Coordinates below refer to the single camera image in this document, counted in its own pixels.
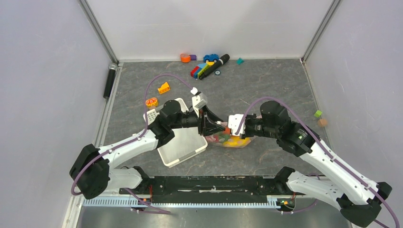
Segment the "yellow toy fruit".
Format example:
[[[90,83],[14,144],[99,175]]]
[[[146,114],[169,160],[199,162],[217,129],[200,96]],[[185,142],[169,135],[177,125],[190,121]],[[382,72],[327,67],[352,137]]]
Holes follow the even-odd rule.
[[[227,148],[243,148],[251,143],[250,138],[241,139],[238,136],[231,136],[227,141],[222,143],[223,147]]]

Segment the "orange toy carrot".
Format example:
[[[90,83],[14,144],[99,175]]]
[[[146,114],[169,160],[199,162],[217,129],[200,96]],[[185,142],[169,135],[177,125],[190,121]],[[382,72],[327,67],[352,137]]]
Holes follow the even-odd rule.
[[[222,132],[223,135],[231,135],[231,129],[229,127],[225,127],[225,130]]]

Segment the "clear zip top bag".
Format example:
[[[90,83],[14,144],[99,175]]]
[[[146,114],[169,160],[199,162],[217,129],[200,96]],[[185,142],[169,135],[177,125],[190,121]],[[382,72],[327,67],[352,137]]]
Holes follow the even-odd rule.
[[[227,148],[243,148],[250,144],[254,137],[241,139],[239,136],[231,135],[230,129],[226,126],[223,132],[214,133],[209,136],[205,136],[206,141],[209,144]]]

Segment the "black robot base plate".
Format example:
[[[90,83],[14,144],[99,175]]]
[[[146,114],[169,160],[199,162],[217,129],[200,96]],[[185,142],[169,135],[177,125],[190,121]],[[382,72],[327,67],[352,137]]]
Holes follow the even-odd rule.
[[[134,189],[120,188],[119,194],[149,195],[153,203],[264,203],[267,196],[292,195],[286,182],[294,172],[283,167],[271,176],[147,176]]]

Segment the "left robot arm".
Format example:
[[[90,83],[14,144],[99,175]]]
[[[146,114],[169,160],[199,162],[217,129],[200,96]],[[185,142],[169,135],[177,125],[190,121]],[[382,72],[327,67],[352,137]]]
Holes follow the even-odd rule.
[[[135,168],[118,169],[118,165],[166,145],[175,138],[174,129],[197,128],[199,135],[209,136],[225,130],[222,122],[206,105],[183,112],[178,101],[169,100],[142,132],[99,148],[86,145],[69,172],[73,179],[71,193],[82,194],[87,200],[105,190],[121,188],[145,193],[149,180]]]

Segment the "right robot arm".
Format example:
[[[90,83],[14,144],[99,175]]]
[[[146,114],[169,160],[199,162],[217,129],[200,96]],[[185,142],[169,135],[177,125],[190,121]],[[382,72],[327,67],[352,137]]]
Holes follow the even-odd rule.
[[[302,193],[325,202],[362,228],[376,222],[381,209],[387,207],[391,186],[368,179],[352,168],[300,118],[292,121],[295,113],[282,101],[271,97],[260,101],[260,118],[249,113],[229,117],[231,134],[241,138],[273,138],[284,151],[316,167],[328,178],[328,181],[317,180],[284,167],[274,181],[276,191]]]

